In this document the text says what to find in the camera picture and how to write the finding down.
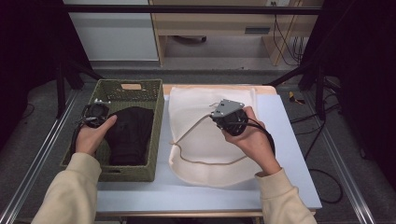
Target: gray floor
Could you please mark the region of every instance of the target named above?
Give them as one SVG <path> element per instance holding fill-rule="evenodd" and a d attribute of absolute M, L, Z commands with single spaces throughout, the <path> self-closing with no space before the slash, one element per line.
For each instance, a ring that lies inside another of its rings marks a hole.
<path fill-rule="evenodd" d="M 269 63 L 263 44 L 259 37 L 211 37 L 205 43 L 196 40 L 171 38 L 168 43 L 165 65 L 155 63 L 94 63 L 97 72 L 111 78 L 156 78 L 164 83 L 219 83 L 219 84 L 262 84 L 268 83 L 287 73 L 293 66 L 284 63 L 273 67 Z M 298 77 L 279 86 L 281 95 L 290 119 L 312 114 L 308 105 L 299 105 L 289 101 L 289 91 L 293 91 L 297 99 L 304 99 L 310 91 L 302 94 L 296 88 Z M 32 186 L 18 218 L 31 218 L 42 201 L 52 177 L 59 172 L 59 161 L 64 148 L 69 143 L 73 131 L 73 121 L 78 118 L 80 109 L 88 102 L 94 81 L 84 77 L 86 87 L 80 91 L 75 108 L 69 120 L 53 146 L 42 167 L 41 175 Z M 44 142 L 47 133 L 55 121 L 56 89 L 55 83 L 49 82 L 30 92 L 29 103 L 35 107 L 33 113 L 22 119 L 6 146 L 0 152 L 0 210 L 3 211 L 13 194 L 22 182 L 37 151 Z M 335 97 L 327 99 L 326 106 L 337 104 Z M 26 113 L 32 110 L 28 106 Z M 292 125 L 295 133 L 306 133 L 318 127 L 315 119 Z M 382 176 L 374 161 L 363 160 L 359 146 L 353 138 L 347 123 L 338 110 L 329 112 L 326 128 L 332 136 L 337 148 L 342 153 L 364 200 L 367 202 L 376 223 L 396 223 L 396 195 L 394 190 Z M 302 152 L 305 153 L 317 132 L 297 135 Z M 338 174 L 326 150 L 322 136 L 318 139 L 307 159 L 308 168 L 320 169 L 334 175 Z M 325 200 L 335 200 L 339 194 L 337 186 L 327 176 L 312 173 L 319 195 Z M 344 195 L 340 203 L 323 203 L 318 210 L 316 219 L 319 223 L 360 223 L 349 200 Z M 98 220 L 116 220 L 115 218 L 99 217 Z M 202 223 L 244 223 L 240 218 L 200 218 Z M 173 219 L 135 218 L 134 223 L 173 223 Z"/>

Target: floor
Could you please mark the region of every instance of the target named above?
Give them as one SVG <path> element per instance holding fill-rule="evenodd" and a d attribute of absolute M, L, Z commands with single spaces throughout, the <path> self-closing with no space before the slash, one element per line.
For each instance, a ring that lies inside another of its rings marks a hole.
<path fill-rule="evenodd" d="M 287 63 L 296 63 L 289 55 L 285 55 Z M 223 84 L 264 84 L 274 78 L 286 74 L 295 65 L 288 65 L 281 62 L 278 66 L 272 66 L 268 54 L 264 50 L 264 45 L 259 37 L 225 37 L 209 36 L 206 42 L 197 39 L 184 39 L 173 37 L 169 39 L 166 58 L 163 66 L 155 62 L 120 62 L 120 63 L 99 63 L 92 62 L 98 73 L 106 77 L 123 78 L 131 77 L 139 79 L 160 77 L 164 83 L 223 83 Z M 87 83 L 93 83 L 90 77 L 83 77 Z M 309 106 L 309 101 L 313 96 L 312 91 L 301 92 L 296 84 L 299 77 L 294 77 L 277 87 L 281 95 L 284 106 L 290 120 L 304 117 L 313 113 Z M 0 152 L 0 211 L 7 208 L 14 193 L 23 177 L 28 172 L 30 164 L 34 161 L 35 155 L 39 151 L 42 143 L 46 140 L 47 133 L 55 121 L 56 95 L 54 83 L 50 82 L 42 87 L 31 91 L 29 95 L 29 105 L 26 115 L 32 114 L 26 119 L 22 119 L 13 136 Z M 289 93 L 292 91 L 297 100 L 305 100 L 305 104 L 291 102 Z M 330 91 L 326 91 L 326 106 L 336 105 L 337 99 Z M 79 99 L 79 105 L 83 106 L 87 102 L 85 98 Z M 335 107 L 329 111 L 325 130 L 319 136 L 308 159 L 308 168 L 320 169 L 331 174 L 335 180 L 340 182 L 337 164 L 331 156 L 329 149 L 329 136 L 334 141 L 338 151 L 341 152 L 344 162 L 353 176 L 358 190 L 367 203 L 372 218 L 375 221 L 361 220 L 357 215 L 357 210 L 353 206 L 356 198 L 348 194 L 350 191 L 343 187 L 344 197 L 340 202 L 339 187 L 331 177 L 312 172 L 315 185 L 319 195 L 323 200 L 323 208 L 318 210 L 316 218 L 318 223 L 396 223 L 396 195 L 389 186 L 384 176 L 379 172 L 374 161 L 367 161 L 361 158 L 359 146 L 354 140 L 347 123 L 342 117 L 342 110 Z M 77 110 L 71 112 L 71 117 L 77 116 Z M 321 121 L 312 118 L 304 122 L 292 125 L 297 133 L 302 153 L 306 153 L 313 143 Z M 72 132 L 73 125 L 65 125 L 60 136 L 67 136 Z M 68 139 L 57 139 L 53 147 L 67 146 Z M 58 160 L 59 155 L 49 154 L 47 160 Z M 47 167 L 42 169 L 49 173 L 56 173 L 57 168 Z M 19 222 L 26 223 L 34 215 L 38 201 L 42 199 L 48 183 L 51 179 L 41 175 L 31 187 L 31 192 L 23 198 L 25 204 L 19 207 L 17 216 Z M 119 223 L 115 217 L 99 217 L 98 223 Z M 207 223 L 231 223 L 239 224 L 249 222 L 241 218 L 201 218 L 198 219 L 203 224 Z M 174 219 L 146 219 L 131 218 L 130 223 L 175 223 Z"/>

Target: white bag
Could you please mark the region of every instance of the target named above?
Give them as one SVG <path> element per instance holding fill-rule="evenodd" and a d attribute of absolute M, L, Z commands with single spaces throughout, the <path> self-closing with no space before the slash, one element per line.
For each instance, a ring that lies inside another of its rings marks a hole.
<path fill-rule="evenodd" d="M 250 105 L 257 111 L 254 89 L 173 88 L 170 92 L 173 146 L 169 165 L 187 183 L 226 187 L 249 180 L 260 171 L 240 148 L 224 140 L 209 117 L 223 99 Z"/>

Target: person's left hand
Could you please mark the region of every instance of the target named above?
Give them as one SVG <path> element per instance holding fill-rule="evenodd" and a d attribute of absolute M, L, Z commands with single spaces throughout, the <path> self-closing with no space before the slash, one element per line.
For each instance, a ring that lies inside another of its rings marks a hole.
<path fill-rule="evenodd" d="M 87 153 L 94 157 L 95 151 L 105 137 L 106 132 L 116 123 L 116 120 L 116 115 L 111 116 L 96 129 L 87 125 L 82 126 L 77 137 L 76 152 Z"/>

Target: basket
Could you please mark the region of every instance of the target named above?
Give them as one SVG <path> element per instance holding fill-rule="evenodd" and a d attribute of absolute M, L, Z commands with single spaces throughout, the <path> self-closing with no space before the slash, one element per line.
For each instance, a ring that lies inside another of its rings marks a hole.
<path fill-rule="evenodd" d="M 102 182 L 151 182 L 155 177 L 158 146 L 160 141 L 161 124 L 163 120 L 163 82 L 160 79 L 128 80 L 128 79 L 100 79 L 96 84 L 89 104 L 95 99 L 110 101 L 108 114 L 130 106 L 140 106 L 153 109 L 154 121 L 151 137 L 148 141 L 148 150 L 145 155 L 146 165 L 114 166 L 108 163 L 110 148 L 106 140 L 102 141 L 96 151 L 102 173 L 99 181 Z M 66 151 L 61 162 L 64 169 L 70 162 L 70 152 Z"/>

